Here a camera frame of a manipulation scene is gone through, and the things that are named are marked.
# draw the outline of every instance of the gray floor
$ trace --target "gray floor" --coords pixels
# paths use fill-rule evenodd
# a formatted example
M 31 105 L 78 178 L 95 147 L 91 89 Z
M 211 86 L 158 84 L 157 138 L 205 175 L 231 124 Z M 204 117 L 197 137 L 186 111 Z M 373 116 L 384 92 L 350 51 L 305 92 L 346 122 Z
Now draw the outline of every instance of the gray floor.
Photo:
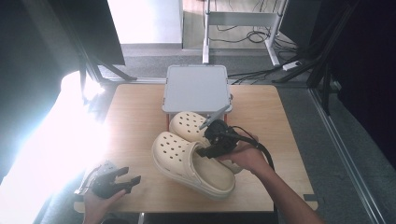
M 200 62 L 197 52 L 178 49 L 175 46 L 124 46 L 123 50 L 127 65 L 120 66 L 120 69 L 135 77 L 165 77 L 169 65 Z M 257 51 L 218 51 L 213 54 L 212 63 L 225 65 L 229 74 L 271 68 L 268 56 Z M 101 70 L 105 77 L 114 77 L 105 68 Z M 269 80 L 284 75 L 283 72 L 272 74 L 259 83 L 269 84 Z M 368 216 L 359 191 L 356 190 L 340 159 L 309 90 L 304 86 L 308 75 L 309 73 L 304 74 L 287 84 L 276 86 L 318 197 L 318 213 L 327 223 L 375 223 Z M 92 103 L 92 112 L 96 113 L 98 119 L 105 117 L 117 84 L 118 82 L 106 84 L 106 94 Z M 394 223 L 395 170 L 367 132 L 338 101 L 336 94 L 331 96 L 330 110 L 331 119 L 374 196 L 379 211 L 386 223 Z M 58 195 L 54 195 L 36 223 L 81 223 L 82 214 L 73 210 L 73 191 L 78 187 L 78 181 L 80 179 L 65 187 Z M 124 217 L 132 224 L 138 220 L 138 214 L 110 216 Z

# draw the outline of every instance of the white wall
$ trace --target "white wall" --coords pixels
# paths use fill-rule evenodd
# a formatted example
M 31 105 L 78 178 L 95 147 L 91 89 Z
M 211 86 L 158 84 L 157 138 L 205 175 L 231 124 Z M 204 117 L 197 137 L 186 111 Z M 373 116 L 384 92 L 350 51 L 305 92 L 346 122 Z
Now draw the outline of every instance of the white wall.
M 182 1 L 108 0 L 121 44 L 181 43 Z

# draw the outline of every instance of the black panel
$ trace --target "black panel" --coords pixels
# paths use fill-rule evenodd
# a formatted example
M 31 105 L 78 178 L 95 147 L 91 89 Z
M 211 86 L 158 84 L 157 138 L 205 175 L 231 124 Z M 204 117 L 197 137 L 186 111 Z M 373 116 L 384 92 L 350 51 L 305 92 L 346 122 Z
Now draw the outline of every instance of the black panel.
M 72 42 L 107 64 L 125 64 L 107 0 L 49 0 Z
M 300 48 L 313 44 L 345 0 L 289 0 L 280 32 Z
M 0 3 L 0 181 L 54 104 L 63 75 L 23 3 Z
M 396 167 L 396 4 L 365 0 L 339 38 L 340 100 Z

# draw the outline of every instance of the power strip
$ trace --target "power strip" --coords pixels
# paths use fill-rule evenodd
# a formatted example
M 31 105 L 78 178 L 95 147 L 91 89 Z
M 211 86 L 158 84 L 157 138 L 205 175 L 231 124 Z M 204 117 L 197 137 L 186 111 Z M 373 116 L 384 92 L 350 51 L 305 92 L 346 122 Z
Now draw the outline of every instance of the power strip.
M 283 70 L 284 71 L 290 71 L 291 69 L 296 68 L 299 65 L 302 65 L 302 63 L 300 63 L 299 61 L 288 63 L 288 64 L 283 65 Z

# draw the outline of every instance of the metal frame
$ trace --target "metal frame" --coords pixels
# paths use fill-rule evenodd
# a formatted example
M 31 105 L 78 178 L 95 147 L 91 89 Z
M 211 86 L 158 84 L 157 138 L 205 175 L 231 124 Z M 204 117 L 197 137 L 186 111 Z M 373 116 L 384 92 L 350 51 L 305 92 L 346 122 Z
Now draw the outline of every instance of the metal frame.
M 230 26 L 265 26 L 271 27 L 271 35 L 265 40 L 265 46 L 271 57 L 274 66 L 280 66 L 279 60 L 273 48 L 273 43 L 286 8 L 287 0 L 282 0 L 277 13 L 263 12 L 220 12 L 210 11 L 210 0 L 205 1 L 205 37 L 203 46 L 203 63 L 209 63 L 209 26 L 210 25 L 230 25 Z
M 326 127 L 329 136 L 332 139 L 332 142 L 334 143 L 338 155 L 340 156 L 341 162 L 344 164 L 346 172 L 348 173 L 356 192 L 361 198 L 361 203 L 363 204 L 367 215 L 371 219 L 372 223 L 385 224 L 386 221 L 382 216 L 381 211 L 379 210 L 377 202 L 375 201 L 375 197 L 369 190 L 369 187 L 367 186 L 363 176 L 361 175 L 361 172 L 359 171 L 351 155 L 349 154 L 340 133 L 332 122 L 331 116 L 329 116 L 328 113 L 322 108 L 321 99 L 318 91 L 312 88 L 309 88 L 308 91 L 323 121 L 323 124 Z

